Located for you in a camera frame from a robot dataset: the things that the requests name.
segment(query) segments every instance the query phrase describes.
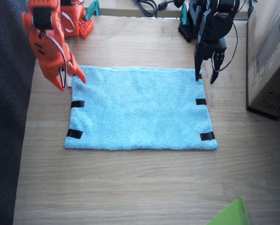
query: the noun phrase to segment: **green folder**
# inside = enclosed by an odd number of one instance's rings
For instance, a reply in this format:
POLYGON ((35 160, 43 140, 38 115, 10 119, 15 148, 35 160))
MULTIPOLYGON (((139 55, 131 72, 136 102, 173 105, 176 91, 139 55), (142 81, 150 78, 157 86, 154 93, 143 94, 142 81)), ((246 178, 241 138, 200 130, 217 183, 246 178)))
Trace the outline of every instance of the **green folder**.
POLYGON ((250 225, 244 199, 236 199, 207 225, 250 225))

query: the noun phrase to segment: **microfiber towel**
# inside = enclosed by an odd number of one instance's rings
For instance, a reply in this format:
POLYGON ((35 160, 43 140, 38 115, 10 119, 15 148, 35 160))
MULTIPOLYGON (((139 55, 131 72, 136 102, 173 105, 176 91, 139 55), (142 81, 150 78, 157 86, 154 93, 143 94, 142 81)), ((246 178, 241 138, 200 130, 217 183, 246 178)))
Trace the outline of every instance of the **microfiber towel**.
POLYGON ((193 69, 81 66, 65 148, 214 150, 202 79, 193 69))

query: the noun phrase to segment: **dark fabric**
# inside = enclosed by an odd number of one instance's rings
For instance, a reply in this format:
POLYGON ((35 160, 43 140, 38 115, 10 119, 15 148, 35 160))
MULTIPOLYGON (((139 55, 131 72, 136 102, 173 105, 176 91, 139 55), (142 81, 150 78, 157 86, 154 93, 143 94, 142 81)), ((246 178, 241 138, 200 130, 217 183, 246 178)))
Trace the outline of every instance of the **dark fabric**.
POLYGON ((0 225, 13 223, 35 56, 23 28, 25 0, 0 0, 0 225))

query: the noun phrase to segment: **white wire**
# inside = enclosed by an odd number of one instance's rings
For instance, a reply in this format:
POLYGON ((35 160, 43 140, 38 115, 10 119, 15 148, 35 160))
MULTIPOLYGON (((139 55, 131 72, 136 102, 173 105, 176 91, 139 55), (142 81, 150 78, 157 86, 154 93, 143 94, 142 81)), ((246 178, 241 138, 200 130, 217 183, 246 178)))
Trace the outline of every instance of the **white wire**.
POLYGON ((72 22, 70 16, 68 16, 68 15, 67 15, 66 13, 64 13, 64 12, 61 12, 61 15, 62 15, 63 17, 65 17, 65 18, 68 20, 68 22, 71 24, 71 26, 72 26, 72 28, 73 28, 73 30, 69 30, 69 29, 67 29, 66 27, 64 27, 64 28, 65 28, 65 31, 66 31, 67 33, 69 33, 69 34, 74 33, 75 27, 74 27, 74 24, 73 24, 73 22, 72 22))
POLYGON ((60 74, 60 77, 61 77, 61 87, 62 88, 65 88, 66 85, 67 85, 67 62, 66 62, 66 56, 65 56, 65 53, 63 51, 63 49, 61 48, 60 44, 52 37, 50 36, 49 34, 47 33, 44 33, 42 32, 42 35, 46 36, 48 39, 50 39, 54 44, 55 46, 59 49, 59 51, 61 52, 61 55, 63 57, 63 60, 64 60, 64 64, 65 64, 65 81, 63 81, 63 77, 62 75, 60 74))
MULTIPOLYGON (((89 19, 88 19, 88 15, 87 15, 87 12, 85 11, 85 8, 84 8, 84 6, 83 6, 83 3, 84 3, 84 1, 83 1, 83 2, 76 2, 76 1, 71 2, 71 4, 77 4, 77 5, 81 5, 81 6, 83 7, 83 10, 84 10, 84 12, 85 12, 85 17, 87 18, 87 21, 88 21, 88 20, 89 20, 89 19)), ((82 22, 79 22, 79 21, 78 21, 78 23, 79 23, 80 25, 82 25, 82 26, 86 25, 85 23, 82 23, 82 22)))

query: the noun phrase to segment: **wooden table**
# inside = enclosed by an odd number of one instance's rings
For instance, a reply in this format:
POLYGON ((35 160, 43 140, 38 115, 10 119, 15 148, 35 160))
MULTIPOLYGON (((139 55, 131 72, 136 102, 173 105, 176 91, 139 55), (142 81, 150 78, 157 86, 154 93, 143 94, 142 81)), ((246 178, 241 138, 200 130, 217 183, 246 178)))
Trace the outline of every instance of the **wooden table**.
MULTIPOLYGON (((157 5, 163 0, 155 0, 157 5)), ((85 0, 84 6, 87 8, 92 0, 85 0)), ((143 12, 140 10, 139 6, 135 5, 134 0, 99 0, 101 15, 115 15, 115 16, 135 16, 143 17, 143 12)), ((242 10, 236 14, 237 19, 247 19, 248 3, 246 0, 245 5, 242 10)), ((143 7, 147 10, 152 11, 151 7, 147 4, 143 4, 143 7)), ((168 7, 157 13, 158 17, 174 17, 179 18, 181 15, 181 7, 175 7, 174 3, 169 3, 168 7)))
MULTIPOLYGON (((194 67, 195 41, 179 34, 179 20, 93 20, 86 40, 68 40, 80 65, 194 67)), ((280 120, 245 110, 246 22, 235 24, 234 61, 214 85, 210 61, 202 65, 215 151, 67 150, 71 90, 57 90, 36 65, 14 224, 202 225, 244 197, 252 225, 280 225, 280 120)), ((226 42, 227 62, 233 29, 226 42)))

